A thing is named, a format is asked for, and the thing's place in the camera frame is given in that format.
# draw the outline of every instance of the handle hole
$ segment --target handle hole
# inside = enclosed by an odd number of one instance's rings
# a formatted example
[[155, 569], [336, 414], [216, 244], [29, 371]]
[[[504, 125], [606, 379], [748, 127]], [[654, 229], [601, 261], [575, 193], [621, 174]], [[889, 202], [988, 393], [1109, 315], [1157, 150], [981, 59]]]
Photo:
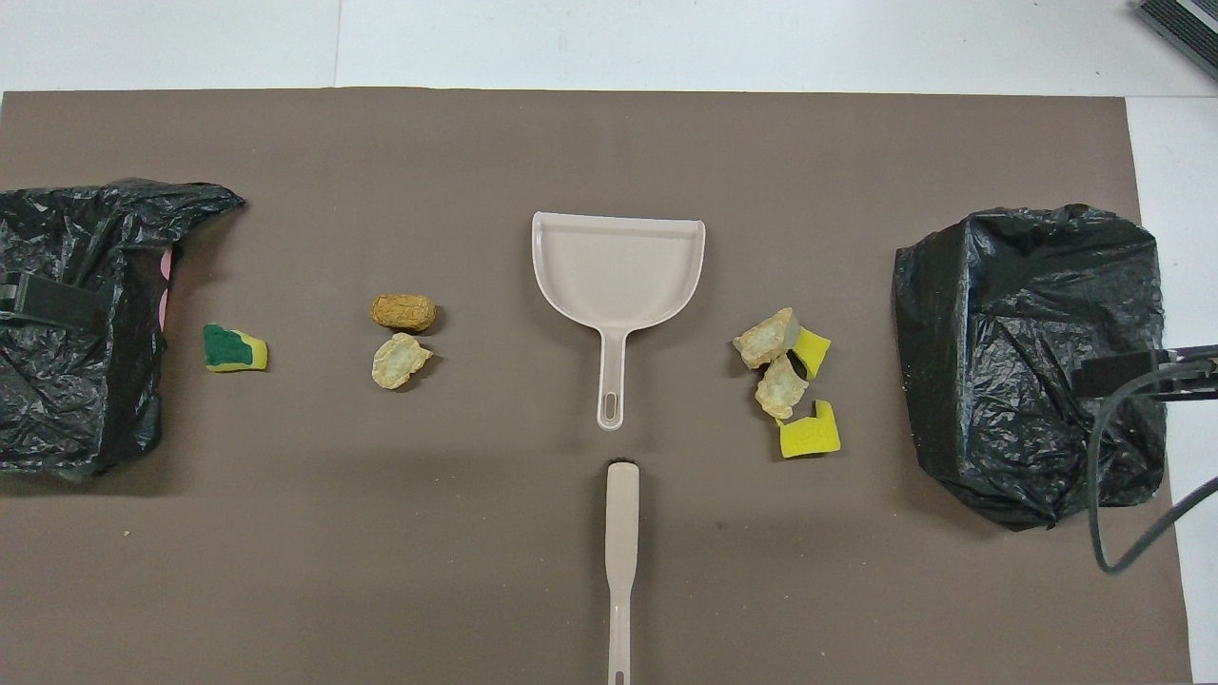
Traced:
[[605, 421], [614, 421], [618, 418], [618, 394], [608, 392], [604, 401], [600, 405], [600, 411], [604, 413]]

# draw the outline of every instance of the yellow sponge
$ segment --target yellow sponge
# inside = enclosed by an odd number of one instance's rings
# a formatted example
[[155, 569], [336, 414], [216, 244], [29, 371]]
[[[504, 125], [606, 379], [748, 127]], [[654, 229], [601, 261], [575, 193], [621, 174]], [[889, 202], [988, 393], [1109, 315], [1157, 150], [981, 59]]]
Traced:
[[778, 423], [778, 446], [784, 458], [823, 455], [842, 449], [842, 438], [838, 436], [837, 422], [833, 421], [833, 407], [825, 400], [816, 400], [816, 416], [790, 423], [775, 421]]
[[795, 352], [799, 361], [804, 362], [804, 368], [808, 369], [808, 380], [811, 380], [821, 371], [825, 353], [829, 351], [829, 339], [821, 338], [806, 328], [800, 328], [795, 346], [790, 350]]
[[225, 330], [209, 323], [203, 327], [203, 355], [207, 371], [263, 371], [267, 344], [240, 330]]

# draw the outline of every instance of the white table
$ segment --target white table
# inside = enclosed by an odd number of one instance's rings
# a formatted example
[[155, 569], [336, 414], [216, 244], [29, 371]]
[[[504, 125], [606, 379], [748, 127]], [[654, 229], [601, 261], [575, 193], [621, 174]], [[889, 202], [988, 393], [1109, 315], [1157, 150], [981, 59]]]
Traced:
[[[1128, 99], [1167, 345], [1218, 342], [1218, 82], [1123, 0], [5, 0], [0, 91], [542, 88]], [[1170, 486], [1218, 474], [1173, 405]], [[1194, 678], [1218, 680], [1218, 501], [1177, 527]], [[1104, 577], [1096, 572], [1096, 581]]]

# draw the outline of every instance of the plastic bag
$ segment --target plastic bag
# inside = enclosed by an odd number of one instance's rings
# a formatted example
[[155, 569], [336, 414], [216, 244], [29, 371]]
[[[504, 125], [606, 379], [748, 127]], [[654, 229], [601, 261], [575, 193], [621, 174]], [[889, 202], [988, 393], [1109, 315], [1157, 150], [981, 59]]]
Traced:
[[[1075, 399], [1069, 374], [1086, 357], [1161, 346], [1153, 236], [1084, 205], [979, 212], [898, 250], [893, 290], [922, 469], [1011, 530], [1083, 511], [1099, 401]], [[1164, 424], [1150, 399], [1117, 412], [1101, 505], [1155, 495]]]
[[162, 261], [244, 202], [219, 185], [143, 179], [0, 194], [0, 273], [99, 302], [94, 330], [0, 321], [0, 472], [79, 479], [156, 446]]

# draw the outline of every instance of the white dustpan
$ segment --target white dustpan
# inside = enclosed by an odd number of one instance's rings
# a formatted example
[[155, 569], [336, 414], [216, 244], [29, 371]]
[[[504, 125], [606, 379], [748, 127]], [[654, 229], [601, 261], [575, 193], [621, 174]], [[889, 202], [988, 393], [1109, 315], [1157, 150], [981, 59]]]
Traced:
[[533, 215], [533, 273], [546, 300], [600, 333], [597, 423], [621, 427], [626, 336], [667, 321], [698, 288], [700, 221]]

